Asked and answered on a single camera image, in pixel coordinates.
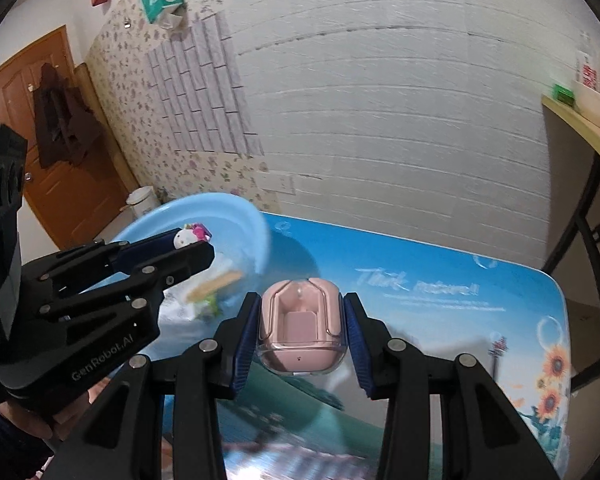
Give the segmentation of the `operator hand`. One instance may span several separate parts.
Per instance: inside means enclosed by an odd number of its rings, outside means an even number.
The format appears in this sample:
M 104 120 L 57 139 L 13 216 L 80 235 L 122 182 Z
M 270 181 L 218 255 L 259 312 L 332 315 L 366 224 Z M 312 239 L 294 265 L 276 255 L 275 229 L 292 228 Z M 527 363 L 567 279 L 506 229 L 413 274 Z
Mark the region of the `operator hand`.
M 6 401 L 0 404 L 0 415 L 30 436 L 44 440 L 66 440 L 74 426 L 99 396 L 102 389 L 94 387 L 83 393 L 60 413 L 51 418 L 38 417 L 19 404 Z

